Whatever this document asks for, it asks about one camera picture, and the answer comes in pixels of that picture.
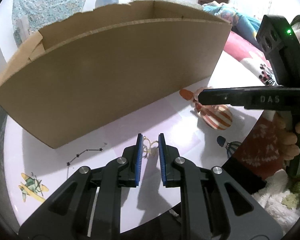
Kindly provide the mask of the right hand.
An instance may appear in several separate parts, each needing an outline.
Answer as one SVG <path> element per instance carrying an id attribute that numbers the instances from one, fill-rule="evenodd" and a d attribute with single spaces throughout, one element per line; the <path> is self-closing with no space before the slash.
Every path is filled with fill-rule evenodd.
<path id="1" fill-rule="evenodd" d="M 279 153 L 285 161 L 292 160 L 300 154 L 300 148 L 296 145 L 297 136 L 293 132 L 286 129 L 286 122 L 277 112 L 273 117 L 273 124 L 275 126 L 275 133 L 279 145 Z M 300 134 L 300 122 L 295 127 L 296 133 Z"/>

